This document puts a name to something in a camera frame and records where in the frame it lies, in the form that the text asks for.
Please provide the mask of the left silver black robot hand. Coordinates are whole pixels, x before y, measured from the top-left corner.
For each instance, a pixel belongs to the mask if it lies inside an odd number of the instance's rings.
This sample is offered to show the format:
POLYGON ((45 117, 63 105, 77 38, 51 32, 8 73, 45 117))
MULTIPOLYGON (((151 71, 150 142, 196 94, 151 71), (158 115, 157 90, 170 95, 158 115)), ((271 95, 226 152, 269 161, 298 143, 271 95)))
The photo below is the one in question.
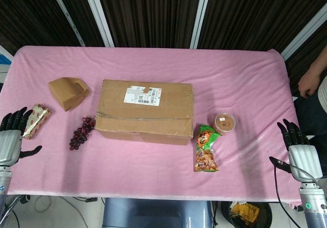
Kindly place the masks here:
POLYGON ((3 117, 1 121, 1 167, 11 167, 19 159, 33 156, 42 149, 42 146, 39 145, 30 151, 21 150, 22 136, 32 111, 32 109, 27 110, 27 107, 23 107, 3 117))

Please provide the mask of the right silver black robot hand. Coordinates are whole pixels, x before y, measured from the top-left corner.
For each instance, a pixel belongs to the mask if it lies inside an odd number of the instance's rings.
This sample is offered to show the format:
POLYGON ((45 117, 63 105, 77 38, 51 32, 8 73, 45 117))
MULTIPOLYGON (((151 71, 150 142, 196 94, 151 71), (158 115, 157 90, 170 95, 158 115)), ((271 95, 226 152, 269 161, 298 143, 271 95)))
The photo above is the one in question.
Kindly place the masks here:
POLYGON ((290 173, 300 183, 318 183, 323 177, 319 156, 315 146, 299 127, 283 119, 277 122, 287 150, 289 162, 269 157, 274 167, 290 173))

